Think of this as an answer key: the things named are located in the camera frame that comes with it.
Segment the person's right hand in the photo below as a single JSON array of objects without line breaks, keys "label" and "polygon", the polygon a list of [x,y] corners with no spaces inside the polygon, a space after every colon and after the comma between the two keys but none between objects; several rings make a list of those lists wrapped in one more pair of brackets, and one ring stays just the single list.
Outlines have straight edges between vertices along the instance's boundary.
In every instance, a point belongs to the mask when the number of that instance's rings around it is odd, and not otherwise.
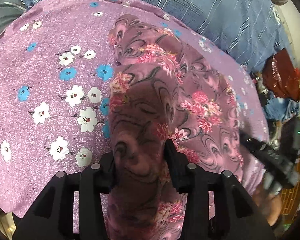
[{"label": "person's right hand", "polygon": [[282,202],[279,195],[269,194],[260,183],[254,194],[253,201],[260,208],[270,226],[273,226],[281,215]]}]

